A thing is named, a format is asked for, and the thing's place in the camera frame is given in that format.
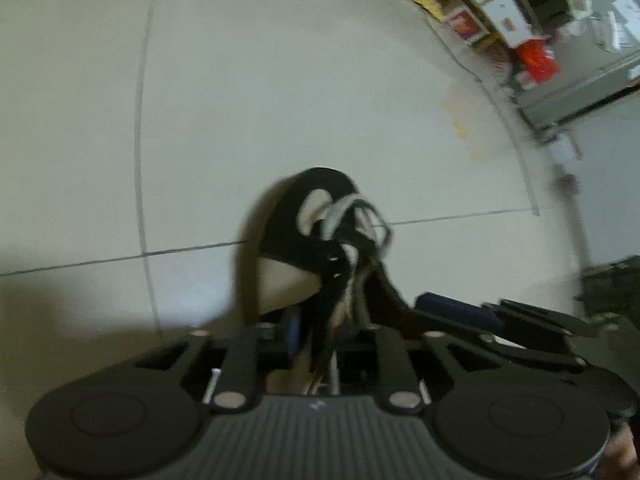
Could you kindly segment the right hand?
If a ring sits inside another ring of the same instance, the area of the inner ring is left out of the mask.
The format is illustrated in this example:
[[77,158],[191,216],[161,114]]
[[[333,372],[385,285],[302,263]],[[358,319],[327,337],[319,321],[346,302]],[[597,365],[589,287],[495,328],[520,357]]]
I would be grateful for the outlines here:
[[640,468],[634,436],[625,425],[616,436],[608,442],[594,478],[600,480],[639,480]]

